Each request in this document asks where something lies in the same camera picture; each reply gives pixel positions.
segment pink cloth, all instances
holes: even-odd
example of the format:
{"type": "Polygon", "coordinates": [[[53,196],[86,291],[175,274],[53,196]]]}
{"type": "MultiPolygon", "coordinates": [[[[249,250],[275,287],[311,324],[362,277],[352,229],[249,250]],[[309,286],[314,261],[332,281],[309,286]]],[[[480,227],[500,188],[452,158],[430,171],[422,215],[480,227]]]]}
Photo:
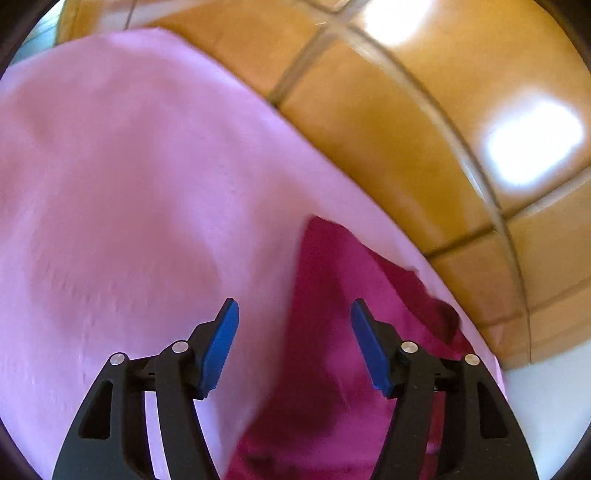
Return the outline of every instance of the pink cloth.
{"type": "MultiPolygon", "coordinates": [[[[459,316],[431,298],[414,273],[365,248],[345,228],[311,220],[301,246],[283,369],[269,402],[242,438],[226,480],[366,480],[392,419],[369,378],[350,306],[373,315],[432,355],[473,353],[459,316]]],[[[435,474],[444,397],[436,394],[423,479],[435,474]]]]}
{"type": "MultiPolygon", "coordinates": [[[[501,382],[495,357],[392,220],[183,40],[162,30],[95,36],[11,67],[0,82],[0,417],[41,476],[51,477],[112,352],[153,355],[232,296],[241,325],[218,388],[197,404],[226,472],[280,374],[311,214],[414,270],[459,312],[501,382]]],[[[153,397],[147,406],[166,478],[153,397]]]]}

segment pink towel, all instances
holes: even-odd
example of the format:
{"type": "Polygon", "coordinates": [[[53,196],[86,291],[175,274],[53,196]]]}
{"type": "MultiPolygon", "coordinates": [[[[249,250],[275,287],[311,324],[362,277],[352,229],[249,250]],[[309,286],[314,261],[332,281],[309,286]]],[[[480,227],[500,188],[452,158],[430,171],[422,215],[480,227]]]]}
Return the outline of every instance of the pink towel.
{"type": "MultiPolygon", "coordinates": [[[[223,475],[281,373],[311,215],[415,271],[458,311],[501,382],[495,357],[392,220],[182,39],[99,35],[11,67],[0,82],[0,417],[41,476],[51,477],[111,353],[158,353],[232,296],[241,325],[217,389],[197,403],[223,475]]],[[[155,470],[167,478],[153,396],[147,406],[155,470]]]]}

